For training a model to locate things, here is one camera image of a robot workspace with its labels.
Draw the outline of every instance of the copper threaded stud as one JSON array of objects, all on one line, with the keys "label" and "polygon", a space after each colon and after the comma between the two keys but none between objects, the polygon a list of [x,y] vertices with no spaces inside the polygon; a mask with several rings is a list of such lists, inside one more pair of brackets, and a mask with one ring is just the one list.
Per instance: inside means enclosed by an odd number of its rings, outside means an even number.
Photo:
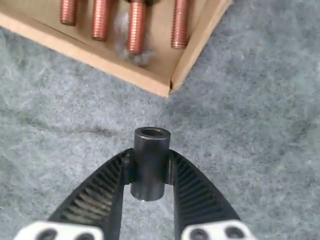
[{"label": "copper threaded stud", "polygon": [[185,49],[188,34],[189,0],[175,0],[171,48]]},{"label": "copper threaded stud", "polygon": [[131,54],[143,51],[147,5],[144,0],[131,0],[127,49]]},{"label": "copper threaded stud", "polygon": [[93,40],[105,41],[107,39],[109,16],[110,0],[94,0],[91,30]]},{"label": "copper threaded stud", "polygon": [[60,22],[64,25],[75,26],[77,23],[78,0],[61,0]]}]

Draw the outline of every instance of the cardboard edge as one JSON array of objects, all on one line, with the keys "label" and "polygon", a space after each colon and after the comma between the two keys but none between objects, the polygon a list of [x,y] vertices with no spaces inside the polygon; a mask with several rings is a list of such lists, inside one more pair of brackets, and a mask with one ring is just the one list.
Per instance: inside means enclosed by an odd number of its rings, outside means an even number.
[{"label": "cardboard edge", "polygon": [[213,30],[216,28],[221,18],[227,11],[230,5],[233,4],[232,0],[220,0],[218,6],[214,6],[217,3],[213,0],[208,0],[207,4],[204,6],[206,10],[201,15],[198,20],[195,31],[189,40],[189,44],[186,50],[183,52],[173,74],[171,76],[170,93],[177,91],[183,84],[185,78],[190,72],[191,68],[195,64],[200,53],[206,46]]},{"label": "cardboard edge", "polygon": [[120,60],[109,60],[87,44],[43,23],[24,16],[0,3],[0,25],[65,56],[123,79],[161,97],[169,97],[170,85],[159,75]]}]

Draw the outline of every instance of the black metal sleeve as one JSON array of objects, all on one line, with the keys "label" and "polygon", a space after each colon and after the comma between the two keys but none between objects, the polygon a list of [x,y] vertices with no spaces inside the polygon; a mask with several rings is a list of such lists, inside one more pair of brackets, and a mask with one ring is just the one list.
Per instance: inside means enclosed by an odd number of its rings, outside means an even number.
[{"label": "black metal sleeve", "polygon": [[142,201],[155,201],[165,192],[171,134],[156,127],[135,130],[133,158],[136,178],[131,194]]}]

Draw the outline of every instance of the bolt hole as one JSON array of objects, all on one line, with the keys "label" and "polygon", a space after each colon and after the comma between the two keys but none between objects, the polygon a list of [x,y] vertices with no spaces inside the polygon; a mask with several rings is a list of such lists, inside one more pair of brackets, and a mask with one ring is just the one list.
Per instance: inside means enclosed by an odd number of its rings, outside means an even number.
[{"label": "bolt hole", "polygon": [[164,134],[158,129],[143,129],[141,133],[151,137],[163,137]]},{"label": "bolt hole", "polygon": [[195,229],[190,233],[191,240],[208,240],[208,234],[202,229]]},{"label": "bolt hole", "polygon": [[89,233],[81,234],[75,240],[95,240],[94,236]]},{"label": "bolt hole", "polygon": [[237,227],[228,227],[225,233],[230,239],[243,239],[245,237],[244,233]]},{"label": "bolt hole", "polygon": [[57,231],[54,229],[46,229],[40,233],[36,240],[54,240],[57,236]]}]

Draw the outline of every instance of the gray carpet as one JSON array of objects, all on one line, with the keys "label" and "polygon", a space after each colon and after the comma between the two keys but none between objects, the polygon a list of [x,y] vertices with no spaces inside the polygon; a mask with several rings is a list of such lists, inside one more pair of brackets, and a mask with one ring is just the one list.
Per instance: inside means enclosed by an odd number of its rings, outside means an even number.
[{"label": "gray carpet", "polygon": [[[259,239],[320,239],[320,1],[235,0],[169,100],[0,30],[0,239],[45,220],[135,128],[172,133]],[[121,239],[173,239],[125,189]]]}]

